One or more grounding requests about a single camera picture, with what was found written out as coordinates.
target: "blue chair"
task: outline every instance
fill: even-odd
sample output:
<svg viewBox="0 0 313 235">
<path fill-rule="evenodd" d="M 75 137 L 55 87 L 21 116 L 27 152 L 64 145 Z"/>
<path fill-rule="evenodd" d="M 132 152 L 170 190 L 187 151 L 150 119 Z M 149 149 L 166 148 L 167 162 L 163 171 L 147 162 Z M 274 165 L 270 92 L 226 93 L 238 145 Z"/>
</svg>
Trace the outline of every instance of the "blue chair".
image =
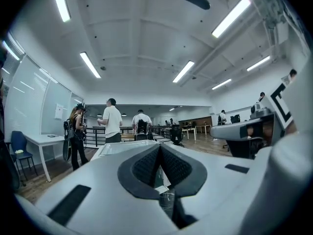
<svg viewBox="0 0 313 235">
<path fill-rule="evenodd" d="M 35 164 L 34 164 L 33 154 L 29 153 L 26 150 L 26 145 L 27 145 L 27 139 L 25 138 L 23 132 L 21 132 L 21 131 L 12 131 L 11 147 L 12 147 L 12 150 L 13 150 L 14 153 L 17 150 L 22 150 L 23 151 L 23 153 L 14 154 L 14 155 L 16 156 L 16 159 L 20 161 L 20 165 L 22 167 L 23 174 L 25 176 L 25 179 L 27 180 L 24 168 L 22 166 L 22 160 L 27 159 L 29 170 L 31 171 L 31 167 L 30 167 L 29 160 L 28 160 L 28 159 L 31 159 L 32 162 L 33 162 L 33 166 L 34 166 L 35 173 L 36 173 L 37 176 L 38 176 L 38 173 L 37 173 L 37 170 L 36 170 L 36 167 L 35 167 Z"/>
</svg>

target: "black pants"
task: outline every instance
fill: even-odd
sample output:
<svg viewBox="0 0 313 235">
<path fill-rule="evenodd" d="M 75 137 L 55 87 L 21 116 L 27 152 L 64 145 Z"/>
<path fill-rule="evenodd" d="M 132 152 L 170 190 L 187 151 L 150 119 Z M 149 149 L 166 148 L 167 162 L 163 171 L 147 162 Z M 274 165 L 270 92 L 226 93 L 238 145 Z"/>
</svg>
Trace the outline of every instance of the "black pants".
<svg viewBox="0 0 313 235">
<path fill-rule="evenodd" d="M 84 143 L 82 140 L 79 140 L 79 138 L 74 137 L 70 140 L 70 143 L 72 146 L 72 166 L 73 170 L 76 170 L 79 168 L 77 161 L 77 151 L 79 152 L 79 156 L 83 165 L 88 162 L 88 159 L 85 156 Z"/>
<path fill-rule="evenodd" d="M 116 133 L 110 138 L 106 138 L 106 143 L 119 143 L 122 141 L 122 136 L 120 133 Z"/>
<path fill-rule="evenodd" d="M 139 134 L 139 135 L 136 135 L 136 136 L 135 136 L 135 141 L 147 140 L 147 139 L 148 139 L 148 135 Z"/>
</svg>

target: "white table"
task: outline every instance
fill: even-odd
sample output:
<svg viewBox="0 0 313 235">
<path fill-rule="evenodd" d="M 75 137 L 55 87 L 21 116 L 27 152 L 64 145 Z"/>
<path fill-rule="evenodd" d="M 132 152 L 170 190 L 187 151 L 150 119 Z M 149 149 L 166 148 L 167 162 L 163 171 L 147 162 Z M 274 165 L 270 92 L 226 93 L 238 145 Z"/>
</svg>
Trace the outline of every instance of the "white table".
<svg viewBox="0 0 313 235">
<path fill-rule="evenodd" d="M 200 130 L 201 130 L 201 133 L 202 133 L 202 127 L 204 127 L 205 134 L 206 134 L 206 127 L 207 127 L 207 126 L 210 126 L 210 128 L 212 127 L 211 124 L 207 124 L 207 125 L 197 125 L 196 128 L 197 128 L 197 127 L 200 127 Z"/>
<path fill-rule="evenodd" d="M 187 132 L 187 138 L 189 139 L 189 131 L 194 131 L 194 137 L 195 137 L 195 141 L 197 140 L 196 139 L 196 133 L 197 133 L 197 130 L 195 128 L 189 128 L 189 129 L 182 129 L 181 130 L 182 132 L 186 131 Z"/>
<path fill-rule="evenodd" d="M 49 182 L 51 182 L 51 179 L 47 170 L 47 166 L 45 165 L 43 147 L 64 142 L 64 136 L 56 136 L 56 137 L 50 138 L 48 137 L 50 135 L 53 135 L 53 134 L 45 134 L 45 135 L 24 134 L 24 136 L 26 137 L 28 141 L 38 146 L 41 163 L 43 164 L 45 176 Z"/>
</svg>

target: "shirt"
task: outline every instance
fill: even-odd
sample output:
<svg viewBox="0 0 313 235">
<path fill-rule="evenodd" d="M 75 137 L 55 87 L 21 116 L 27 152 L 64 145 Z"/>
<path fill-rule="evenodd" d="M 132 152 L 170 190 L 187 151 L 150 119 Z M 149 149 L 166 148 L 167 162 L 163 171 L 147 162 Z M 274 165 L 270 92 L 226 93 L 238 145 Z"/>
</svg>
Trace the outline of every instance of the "shirt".
<svg viewBox="0 0 313 235">
<path fill-rule="evenodd" d="M 110 106 L 104 109 L 102 119 L 107 119 L 106 138 L 113 137 L 120 132 L 119 123 L 122 122 L 122 116 L 115 106 Z"/>
<path fill-rule="evenodd" d="M 225 115 L 225 113 L 221 113 L 220 116 L 221 116 L 222 123 L 225 123 L 226 122 L 226 115 Z"/>
<path fill-rule="evenodd" d="M 149 116 L 147 116 L 147 115 L 145 115 L 143 113 L 137 114 L 136 116 L 133 117 L 133 124 L 135 125 L 135 133 L 137 133 L 136 130 L 137 130 L 138 121 L 141 120 L 141 119 L 144 122 L 148 122 L 148 124 L 152 124 L 152 121 L 149 118 Z"/>
</svg>

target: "long hair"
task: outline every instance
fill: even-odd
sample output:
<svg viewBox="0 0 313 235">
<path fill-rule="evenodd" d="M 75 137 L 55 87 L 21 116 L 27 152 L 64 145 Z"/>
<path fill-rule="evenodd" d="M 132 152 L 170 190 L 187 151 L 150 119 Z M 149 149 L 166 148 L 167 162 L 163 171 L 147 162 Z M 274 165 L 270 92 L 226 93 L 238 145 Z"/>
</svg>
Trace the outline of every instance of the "long hair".
<svg viewBox="0 0 313 235">
<path fill-rule="evenodd" d="M 73 108 L 72 112 L 70 113 L 70 116 L 69 116 L 69 121 L 73 124 L 73 121 L 74 121 L 74 115 L 76 113 L 77 109 L 76 107 Z"/>
</svg>

